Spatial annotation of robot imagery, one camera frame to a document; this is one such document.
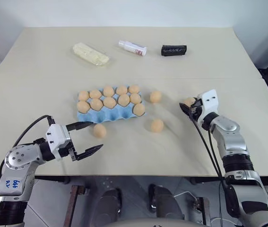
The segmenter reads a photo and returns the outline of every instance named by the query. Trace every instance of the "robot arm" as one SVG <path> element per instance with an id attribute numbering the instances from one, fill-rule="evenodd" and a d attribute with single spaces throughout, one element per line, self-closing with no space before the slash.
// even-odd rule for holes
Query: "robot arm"
<path id="1" fill-rule="evenodd" d="M 5 169 L 0 178 L 0 226 L 24 226 L 24 215 L 34 185 L 35 171 L 39 165 L 70 154 L 72 161 L 81 160 L 99 150 L 98 145 L 77 154 L 69 131 L 93 124 L 77 122 L 70 125 L 51 123 L 44 138 L 32 144 L 13 147 L 5 156 Z"/>
<path id="2" fill-rule="evenodd" d="M 217 114 L 215 90 L 187 99 L 181 109 L 199 126 L 213 134 L 225 169 L 227 212 L 246 227 L 268 226 L 268 195 L 254 171 L 240 126 Z"/>

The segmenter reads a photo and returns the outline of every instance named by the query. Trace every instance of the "black wrapped object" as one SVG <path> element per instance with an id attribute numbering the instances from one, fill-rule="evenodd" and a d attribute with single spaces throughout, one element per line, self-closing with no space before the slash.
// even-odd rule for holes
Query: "black wrapped object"
<path id="1" fill-rule="evenodd" d="M 176 55 L 185 55 L 186 53 L 186 46 L 168 46 L 162 45 L 161 48 L 161 55 L 162 56 L 176 56 Z"/>

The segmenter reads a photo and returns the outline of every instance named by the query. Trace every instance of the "egg carton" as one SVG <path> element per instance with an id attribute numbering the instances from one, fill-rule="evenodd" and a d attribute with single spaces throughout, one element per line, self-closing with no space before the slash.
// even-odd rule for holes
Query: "egg carton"
<path id="1" fill-rule="evenodd" d="M 144 100 L 142 99 L 142 96 L 141 96 L 141 92 L 138 92 L 138 94 L 141 97 L 141 103 L 145 106 Z M 81 113 L 77 111 L 78 120 L 80 122 L 102 123 L 102 122 L 108 122 L 108 121 L 114 122 L 118 119 L 129 119 L 131 117 L 137 117 L 137 115 L 133 113 L 133 108 L 135 104 L 130 102 L 127 106 L 123 107 L 118 104 L 119 96 L 120 95 L 116 93 L 112 96 L 112 98 L 114 98 L 117 103 L 113 109 L 103 106 L 101 110 L 99 111 L 93 110 L 92 108 L 90 108 L 87 113 Z M 106 97 L 102 95 L 100 97 L 100 100 L 103 102 L 105 98 Z"/>

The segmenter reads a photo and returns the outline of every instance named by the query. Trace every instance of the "white table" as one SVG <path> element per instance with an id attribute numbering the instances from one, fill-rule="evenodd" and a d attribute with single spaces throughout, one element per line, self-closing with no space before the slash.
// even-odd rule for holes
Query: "white table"
<path id="1" fill-rule="evenodd" d="M 134 36 L 141 31 L 157 34 L 161 42 L 148 35 Z M 104 43 L 114 59 L 104 68 L 89 65 L 69 52 L 79 41 L 98 43 L 92 37 L 99 34 L 106 34 L 105 40 L 110 40 L 112 45 L 113 39 L 119 38 L 145 44 L 150 49 L 184 42 L 189 51 L 182 57 L 161 57 L 155 52 L 140 57 Z M 192 38 L 196 34 L 207 36 Z M 180 42 L 181 35 L 190 39 Z M 204 44 L 209 39 L 211 46 Z M 232 60 L 228 61 L 223 54 Z M 207 62 L 202 61 L 203 66 L 208 66 L 206 70 L 198 67 L 198 56 L 208 57 Z M 255 169 L 261 175 L 268 175 L 268 88 L 229 28 L 25 29 L 0 65 L 0 162 L 20 133 L 39 116 L 53 115 L 61 124 L 75 122 L 78 91 L 134 83 L 141 86 L 144 97 L 154 89 L 161 90 L 162 102 L 156 105 L 146 102 L 146 116 L 105 122 L 108 135 L 103 140 L 93 137 L 92 128 L 73 131 L 71 137 L 79 153 L 100 143 L 104 144 L 103 148 L 79 162 L 72 162 L 70 157 L 62 162 L 51 161 L 40 166 L 37 174 L 215 176 L 196 130 L 178 105 L 188 96 L 215 88 L 219 113 L 240 124 Z M 148 130 L 151 119 L 157 117 L 165 123 L 160 134 Z M 46 121 L 40 122 L 23 142 L 44 136 L 47 127 Z"/>

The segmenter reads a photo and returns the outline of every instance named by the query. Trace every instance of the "floor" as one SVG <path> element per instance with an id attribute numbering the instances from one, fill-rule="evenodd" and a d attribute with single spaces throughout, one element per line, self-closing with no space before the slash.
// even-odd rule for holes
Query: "floor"
<path id="1" fill-rule="evenodd" d="M 59 227 L 63 226 L 69 202 L 70 188 L 73 184 L 88 187 L 88 195 L 79 195 L 73 217 L 73 227 L 89 225 L 91 213 L 97 198 L 108 189 L 118 187 L 123 194 L 123 208 L 119 220 L 133 218 L 155 217 L 147 209 L 147 188 L 150 183 L 168 188 L 174 195 L 183 191 L 190 191 L 194 196 L 206 197 L 210 202 L 211 218 L 219 216 L 218 184 L 219 182 L 200 183 L 192 185 L 184 177 L 163 176 L 93 176 L 72 177 L 69 184 L 37 180 L 28 203 L 25 215 L 26 227 Z M 221 191 L 223 218 L 239 223 L 230 217 L 225 208 L 224 194 Z M 194 215 L 188 204 L 193 201 L 188 193 L 177 196 L 176 200 L 188 220 Z M 227 221 L 224 227 L 233 227 Z M 212 226 L 219 227 L 220 221 L 214 220 Z"/>

